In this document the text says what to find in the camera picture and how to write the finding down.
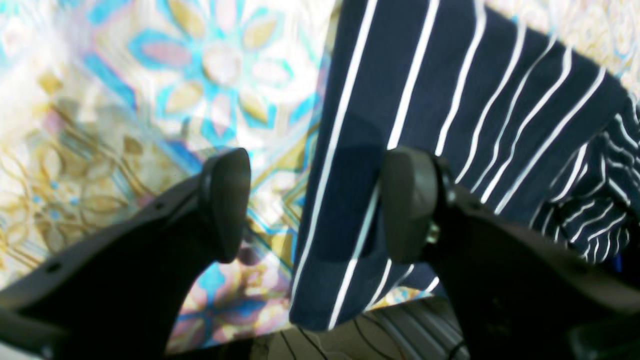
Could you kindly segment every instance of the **black mount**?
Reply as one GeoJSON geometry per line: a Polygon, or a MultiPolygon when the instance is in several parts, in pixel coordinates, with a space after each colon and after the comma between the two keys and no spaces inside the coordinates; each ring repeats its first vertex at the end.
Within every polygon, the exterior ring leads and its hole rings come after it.
{"type": "Polygon", "coordinates": [[[640,359],[640,291],[496,217],[443,159],[388,151],[381,198],[391,259],[433,267],[474,359],[640,359]]]}
{"type": "Polygon", "coordinates": [[[235,259],[251,169],[221,152],[135,217],[80,241],[0,292],[0,341],[44,359],[155,359],[213,262],[235,259]]]}

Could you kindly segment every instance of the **white stripe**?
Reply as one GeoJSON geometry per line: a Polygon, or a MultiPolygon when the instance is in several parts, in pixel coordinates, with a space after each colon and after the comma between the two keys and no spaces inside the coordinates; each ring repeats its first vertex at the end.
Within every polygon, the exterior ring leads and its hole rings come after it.
{"type": "Polygon", "coordinates": [[[500,201],[496,209],[497,215],[499,215],[500,212],[502,212],[502,210],[504,209],[504,207],[509,203],[509,201],[513,197],[513,194],[515,194],[515,192],[518,190],[518,188],[522,184],[522,181],[524,181],[524,179],[529,175],[529,172],[531,171],[531,169],[533,169],[533,166],[535,166],[538,160],[540,160],[540,158],[542,157],[542,154],[545,151],[547,151],[549,146],[551,146],[551,143],[553,143],[554,140],[557,138],[557,136],[560,135],[560,132],[564,129],[567,123],[569,123],[569,120],[571,120],[573,116],[575,116],[575,114],[584,106],[584,104],[593,95],[593,93],[596,92],[596,90],[598,90],[598,87],[600,87],[600,84],[602,83],[602,80],[604,79],[604,76],[606,73],[607,73],[606,69],[601,67],[600,72],[598,73],[598,77],[596,78],[594,83],[591,85],[591,88],[586,92],[586,94],[584,94],[584,96],[573,107],[573,109],[569,111],[569,113],[562,119],[562,121],[560,121],[560,123],[554,129],[553,133],[551,133],[551,135],[545,140],[545,142],[538,149],[538,151],[533,156],[529,164],[527,164],[527,167],[524,169],[524,171],[518,176],[515,184],[513,184],[513,186],[509,189],[509,191],[507,191],[507,193],[504,195],[504,197],[502,198],[502,200],[500,201]]]}
{"type": "Polygon", "coordinates": [[[627,140],[628,143],[631,144],[631,146],[637,149],[638,144],[631,136],[629,136],[629,133],[627,132],[627,129],[625,129],[625,125],[622,122],[622,116],[620,116],[620,114],[616,114],[615,118],[616,118],[616,121],[620,124],[620,131],[622,132],[622,136],[625,137],[625,139],[627,140]]]}
{"type": "MultiPolygon", "coordinates": [[[[391,130],[391,134],[389,135],[387,149],[393,149],[397,147],[398,142],[400,141],[404,121],[406,119],[406,113],[409,109],[411,96],[413,94],[413,88],[420,72],[420,66],[422,65],[424,53],[426,52],[427,44],[429,43],[431,30],[433,29],[433,24],[435,22],[436,14],[438,11],[438,5],[439,0],[431,1],[429,3],[429,8],[427,9],[427,14],[422,25],[422,32],[420,33],[420,38],[418,39],[418,44],[413,54],[411,67],[409,68],[409,74],[407,75],[407,80],[404,83],[404,89],[400,98],[394,126],[391,130]]],[[[353,272],[355,271],[358,259],[360,258],[360,254],[362,253],[362,248],[364,247],[364,243],[367,239],[367,234],[369,233],[369,228],[371,227],[371,222],[373,220],[373,214],[375,213],[376,205],[378,204],[379,198],[380,188],[378,187],[378,185],[376,185],[373,193],[371,194],[371,198],[369,199],[369,206],[367,207],[366,216],[364,218],[362,226],[360,227],[360,233],[358,234],[356,247],[353,251],[353,254],[351,255],[351,260],[349,261],[347,270],[344,273],[344,277],[342,278],[342,284],[340,286],[340,290],[338,291],[335,305],[333,307],[333,312],[329,321],[329,329],[332,329],[335,326],[338,316],[340,315],[340,311],[342,310],[344,298],[347,295],[347,291],[349,290],[351,279],[353,278],[353,272]]]]}
{"type": "Polygon", "coordinates": [[[438,278],[436,276],[431,281],[431,284],[429,284],[429,286],[425,289],[425,292],[431,293],[433,290],[435,290],[435,288],[436,288],[436,286],[438,286],[438,284],[440,284],[440,278],[438,278]]]}
{"type": "Polygon", "coordinates": [[[598,230],[596,233],[592,234],[591,236],[589,236],[589,240],[596,238],[604,233],[606,233],[607,231],[611,230],[611,228],[616,225],[617,223],[621,222],[622,220],[624,220],[624,218],[627,217],[627,214],[622,214],[621,217],[617,218],[616,220],[613,220],[611,222],[611,224],[609,224],[609,226],[605,227],[604,229],[598,230]]]}
{"type": "Polygon", "coordinates": [[[606,166],[605,166],[605,161],[604,161],[604,157],[601,156],[600,157],[600,175],[602,176],[602,180],[596,185],[596,187],[594,187],[593,189],[591,189],[590,192],[581,195],[580,197],[590,197],[593,194],[595,194],[598,190],[600,190],[604,184],[607,182],[607,172],[606,172],[606,166]]]}
{"type": "Polygon", "coordinates": [[[625,204],[627,206],[631,205],[631,200],[629,200],[629,196],[627,196],[627,193],[625,193],[620,186],[618,186],[618,184],[616,184],[615,181],[613,181],[612,179],[609,179],[609,185],[611,186],[611,188],[618,193],[618,195],[620,195],[620,197],[625,201],[625,204]]]}
{"type": "Polygon", "coordinates": [[[589,251],[591,250],[591,242],[588,243],[587,250],[582,253],[582,258],[589,262],[589,251]]]}
{"type": "Polygon", "coordinates": [[[578,151],[578,156],[575,159],[575,165],[573,166],[573,171],[571,172],[571,176],[569,177],[569,181],[566,182],[564,189],[558,194],[558,196],[551,199],[551,202],[557,202],[562,199],[569,193],[569,189],[574,184],[575,178],[578,176],[578,172],[582,167],[582,162],[584,161],[584,154],[587,152],[587,144],[584,144],[580,150],[578,151]]]}
{"type": "Polygon", "coordinates": [[[638,171],[637,171],[636,169],[634,169],[634,168],[631,168],[631,172],[633,172],[633,173],[634,173],[634,175],[636,176],[636,178],[638,179],[638,181],[640,181],[640,172],[638,172],[638,171]]]}
{"type": "Polygon", "coordinates": [[[596,204],[596,200],[592,200],[589,204],[583,205],[576,213],[574,213],[573,215],[571,215],[569,218],[567,218],[562,226],[566,226],[567,224],[569,224],[571,221],[573,221],[573,219],[579,217],[585,210],[587,210],[588,208],[593,207],[596,204]]]}
{"type": "Polygon", "coordinates": [[[617,146],[617,145],[616,145],[616,143],[614,143],[614,142],[613,142],[613,140],[611,140],[611,135],[610,135],[607,131],[604,131],[604,132],[602,133],[602,136],[603,136],[605,139],[607,139],[607,144],[608,144],[608,145],[609,145],[609,146],[610,146],[614,151],[619,152],[619,153],[621,153],[621,154],[624,154],[624,155],[628,156],[628,157],[631,159],[631,162],[632,162],[632,163],[634,162],[634,156],[633,156],[633,155],[631,155],[631,153],[630,153],[630,152],[628,152],[628,151],[626,151],[624,148],[617,146]]]}
{"type": "Polygon", "coordinates": [[[634,176],[637,177],[638,179],[640,179],[640,174],[638,174],[638,172],[634,169],[631,168],[631,170],[629,170],[629,167],[622,164],[622,163],[617,163],[611,159],[607,159],[607,164],[611,165],[612,168],[618,168],[621,169],[622,171],[626,172],[627,175],[629,175],[630,180],[633,182],[635,187],[638,187],[638,183],[637,181],[634,179],[634,176]]]}
{"type": "Polygon", "coordinates": [[[549,220],[551,219],[551,215],[553,215],[554,213],[554,208],[551,208],[551,210],[549,210],[549,214],[547,214],[547,217],[545,219],[544,224],[542,224],[542,235],[545,235],[545,232],[547,231],[547,226],[549,226],[549,220]]]}
{"type": "Polygon", "coordinates": [[[634,121],[636,122],[637,125],[640,125],[640,120],[638,120],[638,114],[636,113],[637,100],[634,93],[632,92],[629,93],[629,99],[631,99],[631,103],[633,104],[631,112],[634,114],[634,121]]]}
{"type": "Polygon", "coordinates": [[[511,60],[509,61],[507,70],[504,72],[504,76],[502,77],[502,81],[500,82],[500,85],[498,85],[498,89],[496,89],[496,91],[493,93],[489,101],[486,103],[486,106],[484,107],[484,110],[480,115],[480,119],[476,124],[476,129],[474,130],[473,137],[471,138],[471,148],[469,150],[467,163],[462,168],[460,175],[458,175],[458,178],[456,179],[456,183],[459,183],[462,180],[462,178],[465,176],[465,174],[471,167],[471,163],[473,162],[476,156],[478,141],[480,138],[480,131],[482,130],[482,126],[484,125],[484,120],[487,114],[489,113],[489,110],[493,106],[493,103],[498,98],[498,96],[500,95],[504,87],[507,85],[507,82],[511,77],[511,73],[513,73],[513,69],[515,69],[516,64],[518,63],[518,60],[520,59],[520,54],[522,53],[522,46],[524,45],[524,36],[526,33],[527,33],[526,24],[522,21],[518,22],[518,35],[517,35],[515,46],[513,48],[513,54],[511,55],[511,60]]]}
{"type": "Polygon", "coordinates": [[[599,217],[593,218],[587,222],[583,222],[582,225],[580,225],[580,228],[578,228],[578,231],[575,233],[575,235],[573,235],[573,238],[571,238],[571,240],[569,240],[570,243],[574,243],[575,240],[578,240],[578,237],[580,236],[580,233],[582,232],[582,230],[589,224],[593,224],[596,221],[599,221],[601,219],[603,219],[605,216],[607,216],[607,213],[611,210],[611,208],[613,208],[613,202],[611,204],[609,204],[609,206],[605,209],[605,211],[602,213],[602,215],[600,215],[599,217]]]}
{"type": "Polygon", "coordinates": [[[611,249],[611,233],[607,233],[607,250],[604,252],[604,256],[600,260],[600,262],[605,261],[607,259],[607,255],[609,255],[609,249],[611,249]]]}
{"type": "Polygon", "coordinates": [[[364,243],[367,239],[367,235],[369,234],[369,225],[371,224],[371,220],[373,219],[373,215],[376,212],[376,204],[378,202],[378,196],[380,195],[380,185],[376,183],[376,187],[373,190],[373,196],[371,197],[371,202],[369,203],[369,207],[367,208],[367,212],[365,213],[364,223],[362,224],[363,228],[360,229],[360,234],[358,235],[358,241],[356,242],[356,247],[353,249],[353,254],[351,255],[351,259],[349,260],[349,264],[347,265],[347,269],[344,272],[344,277],[342,278],[342,284],[340,285],[340,290],[338,291],[338,295],[335,299],[335,304],[333,305],[333,311],[331,313],[331,318],[329,320],[329,330],[335,327],[335,323],[338,321],[338,316],[340,315],[340,310],[342,309],[342,304],[344,303],[344,298],[347,295],[347,291],[349,290],[349,284],[351,283],[351,279],[353,278],[353,272],[356,269],[356,265],[358,264],[358,259],[362,253],[362,248],[364,247],[364,243]]]}
{"type": "Polygon", "coordinates": [[[507,117],[504,119],[502,129],[500,129],[500,134],[498,135],[498,139],[496,140],[495,145],[493,146],[493,157],[491,158],[491,162],[489,163],[487,168],[483,171],[480,178],[476,181],[476,184],[474,185],[474,187],[471,189],[472,193],[476,192],[476,189],[478,188],[478,186],[480,186],[484,177],[487,175],[487,173],[489,173],[489,171],[493,168],[495,162],[498,160],[498,152],[500,151],[500,141],[502,140],[502,135],[504,135],[504,131],[506,130],[507,125],[509,124],[509,120],[511,119],[511,114],[513,113],[513,108],[515,108],[516,106],[518,97],[520,96],[520,93],[522,92],[522,89],[524,88],[524,85],[526,84],[527,79],[529,79],[529,75],[531,74],[533,69],[536,67],[536,65],[540,62],[540,60],[542,60],[542,58],[544,58],[545,55],[547,55],[547,53],[549,52],[549,50],[551,50],[551,47],[553,47],[555,43],[556,43],[556,36],[554,35],[551,38],[549,38],[549,44],[547,44],[547,48],[542,52],[542,54],[540,54],[540,56],[538,56],[536,61],[533,62],[531,67],[529,67],[527,72],[522,77],[522,80],[520,81],[520,84],[518,85],[518,88],[516,89],[516,92],[513,95],[513,98],[511,99],[511,104],[509,105],[509,111],[507,112],[507,117]]]}
{"type": "Polygon", "coordinates": [[[404,89],[400,98],[400,104],[398,105],[398,111],[396,113],[394,126],[391,129],[391,134],[389,135],[387,149],[394,149],[395,147],[397,147],[398,142],[400,141],[400,135],[402,134],[404,120],[406,118],[406,112],[409,110],[413,88],[415,86],[415,81],[418,78],[418,73],[420,72],[420,66],[422,65],[424,53],[427,50],[427,45],[429,44],[429,38],[431,37],[431,30],[433,30],[433,24],[436,20],[436,14],[438,12],[439,4],[440,0],[432,0],[429,2],[429,8],[427,9],[427,15],[424,19],[424,24],[422,25],[422,31],[420,32],[418,45],[415,49],[415,53],[413,54],[413,60],[411,62],[411,68],[409,69],[409,75],[407,76],[406,82],[404,83],[404,89]]]}
{"type": "Polygon", "coordinates": [[[538,217],[538,214],[540,214],[540,210],[542,210],[542,205],[544,205],[545,202],[541,202],[540,205],[538,205],[538,208],[536,209],[536,212],[533,214],[533,217],[531,218],[531,221],[529,222],[529,229],[533,227],[533,223],[536,222],[536,218],[538,217]]]}
{"type": "Polygon", "coordinates": [[[389,270],[390,269],[391,269],[391,260],[387,259],[387,265],[385,266],[385,271],[382,273],[382,280],[380,280],[380,284],[378,285],[378,289],[376,289],[376,293],[373,294],[373,297],[371,298],[371,301],[369,301],[369,304],[367,305],[366,310],[369,310],[373,305],[376,304],[376,300],[380,296],[380,293],[382,292],[382,289],[387,284],[387,277],[389,277],[389,270]]]}
{"type": "Polygon", "coordinates": [[[471,40],[471,44],[469,45],[469,49],[467,50],[465,59],[462,62],[460,74],[458,74],[458,83],[456,84],[456,89],[453,92],[451,109],[449,110],[449,114],[447,115],[447,118],[445,119],[444,124],[440,129],[440,136],[438,137],[438,144],[435,151],[436,156],[442,155],[442,151],[444,150],[444,143],[447,140],[447,133],[449,132],[451,123],[453,123],[453,119],[458,113],[458,108],[460,107],[460,99],[462,98],[462,91],[465,88],[467,75],[469,73],[469,69],[471,68],[471,63],[474,59],[474,56],[476,55],[476,49],[480,44],[480,40],[484,35],[484,29],[486,27],[486,9],[484,8],[482,0],[474,0],[474,4],[476,11],[476,32],[474,34],[474,38],[471,40]]]}
{"type": "Polygon", "coordinates": [[[614,251],[614,254],[617,254],[618,251],[620,251],[620,232],[621,232],[622,228],[618,228],[618,233],[616,235],[616,251],[614,251]]]}
{"type": "Polygon", "coordinates": [[[600,248],[600,238],[596,238],[596,248],[593,251],[593,262],[598,262],[598,248],[600,248]]]}
{"type": "Polygon", "coordinates": [[[587,170],[589,169],[589,164],[584,164],[584,167],[582,168],[582,172],[580,172],[580,175],[578,176],[578,180],[576,180],[576,183],[579,183],[580,180],[582,180],[582,178],[584,177],[584,174],[587,173],[587,170]]]}
{"type": "Polygon", "coordinates": [[[411,275],[412,271],[413,271],[413,265],[409,265],[409,269],[407,269],[407,271],[404,273],[404,275],[400,279],[398,279],[398,281],[396,281],[396,286],[400,285],[401,282],[406,280],[406,278],[409,277],[409,275],[411,275]]]}
{"type": "Polygon", "coordinates": [[[509,153],[509,158],[502,164],[502,166],[500,166],[500,169],[498,169],[498,172],[496,173],[496,175],[489,182],[489,185],[487,186],[482,197],[480,198],[480,201],[482,203],[485,203],[489,199],[489,196],[491,196],[491,193],[495,189],[496,185],[498,185],[498,182],[500,181],[502,174],[504,173],[504,171],[507,169],[507,167],[513,160],[513,156],[515,155],[515,151],[516,151],[516,144],[518,143],[518,140],[522,136],[522,132],[524,131],[525,127],[529,125],[530,121],[538,114],[538,112],[547,103],[547,101],[549,101],[549,99],[556,92],[556,90],[564,83],[565,79],[569,76],[569,73],[571,72],[571,66],[572,66],[572,52],[571,52],[571,48],[567,47],[564,50],[564,56],[562,60],[562,73],[560,74],[560,77],[549,88],[549,90],[547,90],[545,95],[543,95],[542,98],[540,98],[540,101],[538,101],[538,103],[534,106],[534,108],[527,115],[524,121],[520,124],[520,127],[518,128],[518,133],[516,134],[516,137],[513,140],[513,143],[511,143],[511,151],[509,153]]]}
{"type": "Polygon", "coordinates": [[[335,149],[338,145],[338,138],[340,137],[340,130],[342,129],[342,123],[344,122],[344,116],[349,106],[349,100],[351,98],[351,91],[355,83],[356,76],[358,74],[358,68],[360,67],[360,60],[362,59],[362,53],[364,46],[367,43],[367,37],[369,36],[369,29],[371,28],[371,22],[373,20],[373,14],[376,10],[376,4],[378,0],[368,0],[367,7],[364,11],[364,17],[362,18],[362,24],[360,25],[360,32],[358,33],[358,39],[356,40],[355,48],[353,49],[353,55],[351,62],[349,63],[349,69],[344,81],[344,88],[340,96],[340,103],[338,103],[338,110],[335,116],[335,123],[331,131],[331,137],[329,139],[329,146],[327,147],[324,164],[320,174],[320,181],[316,190],[316,200],[314,202],[311,219],[309,223],[309,233],[305,242],[305,247],[302,250],[300,256],[300,262],[298,263],[297,271],[293,275],[293,282],[291,286],[291,304],[290,308],[293,308],[296,301],[296,293],[298,290],[298,283],[300,276],[305,268],[305,263],[311,250],[311,245],[314,241],[314,235],[316,233],[316,226],[318,216],[320,214],[320,207],[322,205],[324,190],[326,189],[327,181],[329,180],[329,173],[331,172],[331,165],[333,163],[333,156],[335,155],[335,149]]]}

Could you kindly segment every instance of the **floral patterned fabric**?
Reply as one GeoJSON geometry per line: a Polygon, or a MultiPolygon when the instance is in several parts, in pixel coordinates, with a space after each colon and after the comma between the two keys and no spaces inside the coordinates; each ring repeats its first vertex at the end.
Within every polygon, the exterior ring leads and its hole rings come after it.
{"type": "MultiPolygon", "coordinates": [[[[640,4],[488,3],[556,32],[640,95],[640,4]]],[[[242,146],[253,179],[241,253],[194,283],[168,351],[286,328],[339,10],[335,0],[0,0],[0,287],[242,146]]],[[[396,289],[376,306],[428,295],[396,289]]]]}

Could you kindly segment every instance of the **screw hole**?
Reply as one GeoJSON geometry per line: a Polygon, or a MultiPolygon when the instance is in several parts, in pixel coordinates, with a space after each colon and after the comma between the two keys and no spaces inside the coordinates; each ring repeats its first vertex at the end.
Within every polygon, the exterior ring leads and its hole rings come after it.
{"type": "Polygon", "coordinates": [[[47,272],[49,274],[53,274],[54,272],[60,270],[61,267],[62,265],[60,265],[60,263],[55,263],[47,268],[47,272]]]}

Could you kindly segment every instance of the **striped fabric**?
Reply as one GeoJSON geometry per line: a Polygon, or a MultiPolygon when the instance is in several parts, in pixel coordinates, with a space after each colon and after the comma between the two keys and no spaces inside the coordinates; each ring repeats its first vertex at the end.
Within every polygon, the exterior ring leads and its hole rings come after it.
{"type": "Polygon", "coordinates": [[[603,68],[480,0],[347,0],[298,236],[292,323],[321,331],[394,286],[442,291],[388,259],[383,153],[418,147],[496,214],[611,258],[640,204],[635,101],[603,68]]]}

